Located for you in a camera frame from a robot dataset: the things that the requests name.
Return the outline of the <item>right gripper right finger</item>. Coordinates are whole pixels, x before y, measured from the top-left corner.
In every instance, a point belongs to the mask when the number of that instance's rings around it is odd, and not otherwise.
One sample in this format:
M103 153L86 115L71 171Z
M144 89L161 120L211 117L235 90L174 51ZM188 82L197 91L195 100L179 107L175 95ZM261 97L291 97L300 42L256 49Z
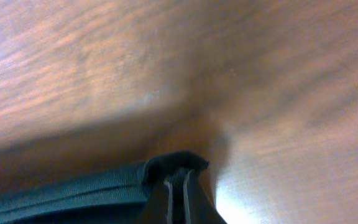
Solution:
M226 224L208 200L193 170L185 178L183 198L186 224Z

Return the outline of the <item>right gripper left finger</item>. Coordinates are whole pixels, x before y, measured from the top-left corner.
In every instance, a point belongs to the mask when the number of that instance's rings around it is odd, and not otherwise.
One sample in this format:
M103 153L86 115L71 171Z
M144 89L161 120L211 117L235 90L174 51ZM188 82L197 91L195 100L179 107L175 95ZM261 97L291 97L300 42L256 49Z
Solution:
M172 224L173 189L169 182L159 182L153 188L135 224Z

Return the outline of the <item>black t-shirt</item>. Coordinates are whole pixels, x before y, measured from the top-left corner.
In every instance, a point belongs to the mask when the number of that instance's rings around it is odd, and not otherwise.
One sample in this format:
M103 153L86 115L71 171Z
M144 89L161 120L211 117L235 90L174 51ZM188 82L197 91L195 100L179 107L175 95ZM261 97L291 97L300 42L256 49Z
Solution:
M174 152L146 162L2 194L0 223L99 205L145 203L158 181L178 171L199 174L207 167L207 160L197 154Z

